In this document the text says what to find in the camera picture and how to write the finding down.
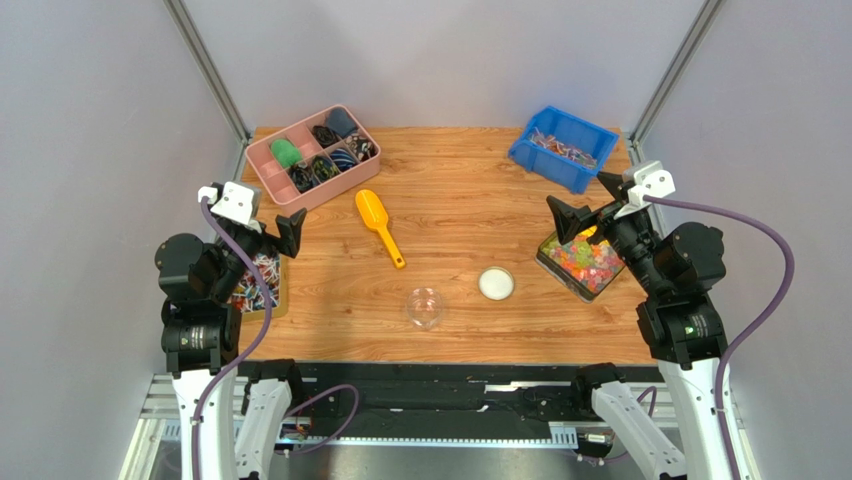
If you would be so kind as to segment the gold tin of lollipops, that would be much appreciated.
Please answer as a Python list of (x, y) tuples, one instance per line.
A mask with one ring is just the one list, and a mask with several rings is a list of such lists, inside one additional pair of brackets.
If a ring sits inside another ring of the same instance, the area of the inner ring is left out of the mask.
[[(289, 309), (287, 258), (271, 258), (261, 254), (254, 265), (262, 274), (270, 294), (272, 318), (285, 315)], [(261, 284), (247, 271), (233, 292), (230, 303), (239, 309), (243, 322), (262, 322), (265, 318), (266, 297)]]

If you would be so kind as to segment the yellow plastic scoop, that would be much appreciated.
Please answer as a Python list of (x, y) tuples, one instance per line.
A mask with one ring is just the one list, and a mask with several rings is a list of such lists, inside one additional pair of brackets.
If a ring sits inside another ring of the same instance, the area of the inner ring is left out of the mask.
[(389, 214), (378, 195), (372, 190), (361, 189), (355, 195), (355, 203), (364, 225), (379, 236), (393, 265), (397, 269), (404, 268), (406, 261), (390, 233)]

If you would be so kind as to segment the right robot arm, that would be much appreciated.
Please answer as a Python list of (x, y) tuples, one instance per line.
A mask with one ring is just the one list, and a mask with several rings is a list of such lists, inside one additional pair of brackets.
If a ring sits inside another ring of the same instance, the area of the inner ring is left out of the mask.
[(695, 222), (666, 237), (654, 230), (648, 207), (675, 191), (666, 170), (599, 179), (613, 200), (597, 210), (554, 196), (546, 202), (561, 242), (593, 228), (591, 242), (607, 241), (646, 293), (637, 324), (667, 386), (683, 446), (675, 447), (642, 410), (611, 363), (578, 370), (572, 383), (577, 408), (611, 427), (647, 479), (734, 479), (736, 457), (718, 425), (727, 417), (725, 405), (715, 401), (726, 386), (720, 360), (728, 341), (709, 298), (726, 274), (723, 234)]

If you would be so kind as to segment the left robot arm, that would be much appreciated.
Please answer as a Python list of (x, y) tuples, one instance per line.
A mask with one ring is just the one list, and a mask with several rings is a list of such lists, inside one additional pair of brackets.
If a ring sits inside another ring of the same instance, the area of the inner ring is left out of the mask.
[(285, 413), (304, 398), (302, 375), (292, 359), (241, 366), (242, 312), (229, 297), (249, 270), (245, 258), (298, 254), (306, 214), (278, 216), (278, 235), (216, 217), (225, 239), (182, 233), (157, 250), (166, 295), (161, 347), (178, 404), (184, 479), (269, 476)]

